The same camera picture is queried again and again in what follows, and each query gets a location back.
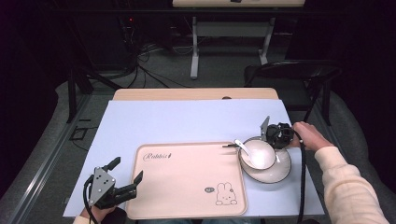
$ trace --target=sleeve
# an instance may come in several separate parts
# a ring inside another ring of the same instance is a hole
[[[82,216],[77,216],[73,222],[73,224],[94,224],[92,221],[90,222],[87,218]]]
[[[337,147],[315,154],[323,171],[324,201],[332,223],[388,223],[371,184],[347,164]]]

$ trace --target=rectangular tray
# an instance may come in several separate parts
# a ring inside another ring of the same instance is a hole
[[[130,219],[240,216],[247,210],[241,166],[231,144],[143,145],[132,180],[143,170]]]

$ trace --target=human hand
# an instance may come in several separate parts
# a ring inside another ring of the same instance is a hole
[[[296,122],[293,124],[293,130],[297,132],[303,139],[303,143],[307,150],[318,151],[323,147],[333,147],[334,145],[329,142],[323,135],[317,130],[314,125],[305,123],[303,121]],[[296,136],[290,143],[291,147],[299,147],[300,139]]]
[[[93,216],[95,217],[96,221],[101,222],[103,219],[107,216],[107,214],[112,213],[116,209],[116,206],[112,208],[106,208],[106,209],[99,209],[96,206],[91,207],[91,211]],[[87,209],[83,209],[81,214],[81,217],[85,218],[90,218],[90,214],[88,213]]]

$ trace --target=white spoon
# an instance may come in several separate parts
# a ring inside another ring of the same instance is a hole
[[[240,146],[250,158],[251,163],[257,169],[266,169],[268,165],[265,162],[265,153],[262,150],[249,150],[241,141],[235,139],[233,141],[238,146]]]

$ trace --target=cartoon bunny face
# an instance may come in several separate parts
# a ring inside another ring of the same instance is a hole
[[[216,205],[230,205],[237,204],[233,186],[230,183],[218,184],[218,200]]]

